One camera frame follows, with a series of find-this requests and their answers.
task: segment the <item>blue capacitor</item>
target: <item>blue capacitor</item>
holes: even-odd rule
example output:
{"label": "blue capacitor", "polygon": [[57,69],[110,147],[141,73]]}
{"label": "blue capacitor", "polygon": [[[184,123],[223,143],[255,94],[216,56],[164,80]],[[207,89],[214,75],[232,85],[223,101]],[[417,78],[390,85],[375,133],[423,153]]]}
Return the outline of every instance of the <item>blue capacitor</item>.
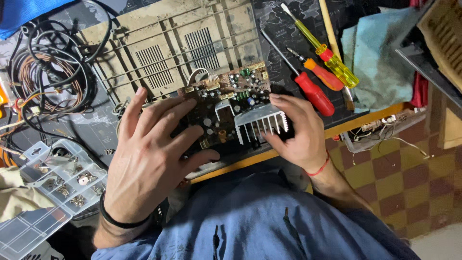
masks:
{"label": "blue capacitor", "polygon": [[248,99],[247,99],[247,102],[249,103],[250,106],[254,106],[254,105],[255,105],[255,99],[254,99],[254,98],[248,98]]}

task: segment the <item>tiled floor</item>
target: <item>tiled floor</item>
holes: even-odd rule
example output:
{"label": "tiled floor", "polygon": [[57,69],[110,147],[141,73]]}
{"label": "tiled floor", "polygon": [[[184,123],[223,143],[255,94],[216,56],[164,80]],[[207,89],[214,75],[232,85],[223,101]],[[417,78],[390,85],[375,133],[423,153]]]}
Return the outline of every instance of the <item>tiled floor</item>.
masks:
{"label": "tiled floor", "polygon": [[[430,129],[438,129],[430,124]],[[402,237],[413,238],[462,222],[462,147],[437,147],[438,132],[425,121],[399,133],[434,157],[398,140],[354,156],[342,142],[326,141],[337,168],[366,199],[374,213]]]}

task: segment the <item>hand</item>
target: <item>hand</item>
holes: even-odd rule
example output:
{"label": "hand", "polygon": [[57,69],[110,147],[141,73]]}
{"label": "hand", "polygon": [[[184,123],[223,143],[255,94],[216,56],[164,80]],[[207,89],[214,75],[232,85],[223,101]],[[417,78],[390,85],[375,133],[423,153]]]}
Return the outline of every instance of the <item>hand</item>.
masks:
{"label": "hand", "polygon": [[271,104],[277,106],[292,120],[295,137],[283,142],[277,135],[265,135],[265,139],[289,162],[300,166],[307,173],[316,173],[327,158],[324,141],[324,123],[309,101],[270,94]]}
{"label": "hand", "polygon": [[119,144],[109,167],[104,207],[121,223],[145,219],[182,179],[202,164],[218,160],[214,150],[203,150],[185,160],[182,154],[203,135],[202,127],[170,134],[196,105],[194,99],[165,99],[139,116],[147,91],[139,88],[123,114]]}

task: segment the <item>circuit board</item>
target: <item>circuit board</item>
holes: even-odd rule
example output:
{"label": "circuit board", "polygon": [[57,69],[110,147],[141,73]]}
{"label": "circuit board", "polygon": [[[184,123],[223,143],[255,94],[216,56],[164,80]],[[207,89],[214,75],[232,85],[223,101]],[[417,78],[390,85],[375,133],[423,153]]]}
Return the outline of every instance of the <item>circuit board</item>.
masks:
{"label": "circuit board", "polygon": [[265,62],[254,63],[220,74],[218,80],[201,80],[178,89],[178,95],[197,100],[188,113],[190,125],[200,125],[202,149],[237,140],[234,117],[269,102],[271,93]]}

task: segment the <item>yellow screwdriver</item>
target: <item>yellow screwdriver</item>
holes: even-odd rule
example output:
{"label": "yellow screwdriver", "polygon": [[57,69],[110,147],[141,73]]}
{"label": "yellow screwdriver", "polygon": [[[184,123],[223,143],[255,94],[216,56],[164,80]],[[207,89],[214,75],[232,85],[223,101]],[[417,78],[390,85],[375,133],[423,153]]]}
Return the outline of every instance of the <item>yellow screwdriver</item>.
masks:
{"label": "yellow screwdriver", "polygon": [[282,9],[292,17],[295,21],[295,25],[302,31],[302,33],[310,40],[311,44],[316,48],[316,54],[318,54],[324,61],[326,66],[332,70],[332,72],[339,78],[339,80],[348,88],[356,87],[359,83],[359,79],[341,62],[337,55],[332,53],[327,48],[327,45],[321,44],[314,35],[303,25],[303,23],[295,18],[290,12],[289,8],[285,4],[281,4]]}

